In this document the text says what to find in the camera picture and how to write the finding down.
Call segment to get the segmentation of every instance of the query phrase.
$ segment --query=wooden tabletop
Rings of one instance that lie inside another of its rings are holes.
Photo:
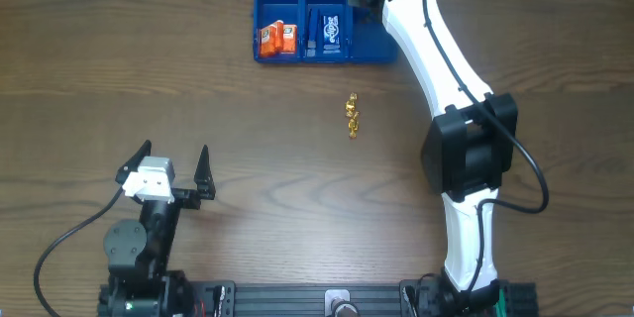
[[[535,281],[542,315],[632,312],[634,0],[439,0],[466,58],[519,106],[543,167],[539,216],[495,208],[500,278]],[[253,0],[0,0],[0,309],[44,316],[33,268],[104,206],[143,142],[192,186],[204,144],[218,188],[183,211],[170,268],[193,280],[397,282],[437,272],[441,198],[419,153],[430,115],[401,55],[389,66],[260,65]],[[359,137],[344,103],[359,93]],[[515,155],[501,199],[536,205]],[[120,199],[42,274],[63,316],[95,314]]]

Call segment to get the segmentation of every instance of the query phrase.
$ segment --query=cable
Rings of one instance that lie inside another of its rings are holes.
[[[81,230],[82,228],[84,228],[88,224],[94,222],[99,217],[104,215],[104,213],[106,213],[108,210],[110,210],[110,208],[112,208],[112,206],[115,205],[115,203],[117,202],[117,199],[119,199],[119,196],[121,195],[122,191],[123,191],[123,188],[119,187],[119,189],[117,190],[117,193],[115,193],[114,197],[112,197],[110,202],[105,207],[103,207],[103,209],[101,209],[99,212],[97,212],[97,214],[93,215],[92,217],[90,217],[90,218],[86,219],[85,221],[79,223],[76,227],[74,227],[71,230],[67,231],[61,237],[57,238],[42,253],[42,256],[38,260],[38,263],[36,264],[36,269],[33,272],[33,286],[34,286],[34,288],[36,290],[36,295],[38,296],[38,299],[40,300],[40,303],[42,303],[42,306],[47,310],[47,312],[49,312],[50,315],[52,315],[52,317],[60,317],[60,316],[49,305],[47,300],[44,298],[44,295],[42,294],[42,289],[40,288],[40,271],[42,270],[42,265],[44,264],[44,261],[47,259],[49,254],[53,251],[53,249],[55,249],[59,244],[61,244],[61,242],[66,240],[71,235],[77,233],[79,230]]]
[[[515,136],[509,133],[508,130],[504,127],[504,125],[500,123],[500,121],[497,120],[497,118],[495,118],[491,113],[489,113],[488,110],[486,110],[486,108],[484,108],[482,103],[477,101],[477,99],[469,91],[465,83],[461,80],[460,76],[456,72],[456,69],[454,68],[451,61],[449,60],[449,57],[445,53],[445,50],[441,46],[440,41],[438,40],[438,37],[436,36],[436,33],[434,32],[434,29],[432,28],[432,22],[429,19],[429,13],[427,11],[427,0],[423,0],[423,16],[425,18],[425,27],[429,29],[429,34],[432,36],[432,39],[434,40],[434,44],[436,44],[436,48],[440,52],[440,55],[443,57],[443,60],[445,61],[447,68],[456,79],[456,82],[458,82],[458,85],[460,86],[460,88],[474,103],[475,107],[484,116],[484,118],[486,118],[486,120],[488,120],[488,122],[493,127],[495,127],[495,129],[497,129],[508,141],[510,141],[511,144],[513,144],[513,146],[517,148],[517,150],[520,152],[521,155],[524,156],[524,158],[528,161],[528,164],[530,164],[531,168],[533,168],[533,171],[535,172],[535,175],[537,176],[537,180],[539,181],[539,185],[542,189],[542,204],[537,208],[522,207],[517,204],[513,204],[513,203],[509,203],[509,202],[505,202],[505,201],[501,201],[497,199],[483,199],[479,203],[479,205],[476,208],[478,233],[479,233],[479,252],[477,256],[477,264],[475,266],[474,278],[472,279],[472,282],[469,284],[469,288],[467,289],[467,295],[469,295],[474,290],[477,277],[479,276],[479,271],[482,268],[482,260],[484,259],[484,226],[482,223],[482,206],[484,204],[491,203],[491,204],[498,204],[502,207],[509,208],[521,213],[538,214],[543,212],[548,206],[550,195],[548,192],[548,185],[546,184],[546,178],[544,177],[544,173],[542,172],[542,169],[539,167],[539,165],[535,162],[535,159],[528,153],[528,151],[524,148],[524,146],[517,139],[515,139]]]

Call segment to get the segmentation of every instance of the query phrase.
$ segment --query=wood grain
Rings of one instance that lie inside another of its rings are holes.
[[[552,192],[536,217],[497,209],[499,275],[536,281],[542,315],[634,303],[634,0],[439,0],[475,70],[520,107],[518,137]],[[391,66],[253,62],[253,0],[0,0],[0,309],[44,316],[40,253],[103,206],[145,139],[191,185],[210,147],[218,199],[183,212],[171,268],[237,282],[398,281],[437,271],[441,200],[418,159],[430,124]],[[359,138],[343,103],[360,94]],[[536,204],[516,157],[503,199]],[[43,287],[94,315],[102,239],[121,200],[61,245]]]

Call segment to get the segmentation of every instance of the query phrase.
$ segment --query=orange snack packet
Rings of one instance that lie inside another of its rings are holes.
[[[268,57],[275,55],[275,43],[277,38],[277,27],[268,25],[260,30],[260,56]]]
[[[275,32],[275,51],[277,53],[280,53],[281,49],[283,47],[282,33],[284,32],[284,22],[281,21],[281,20],[277,20],[272,25],[275,26],[275,29],[276,29],[276,32]]]
[[[297,25],[284,25],[282,53],[297,52]]]

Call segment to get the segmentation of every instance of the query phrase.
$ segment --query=blue tray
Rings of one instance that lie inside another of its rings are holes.
[[[314,56],[306,56],[308,14],[312,9],[339,15],[340,53],[323,53],[320,21],[317,51]],[[297,25],[297,53],[260,57],[258,31],[277,20]],[[348,0],[254,0],[254,59],[260,63],[392,63],[397,56],[398,45],[380,19],[367,9],[348,6]]]

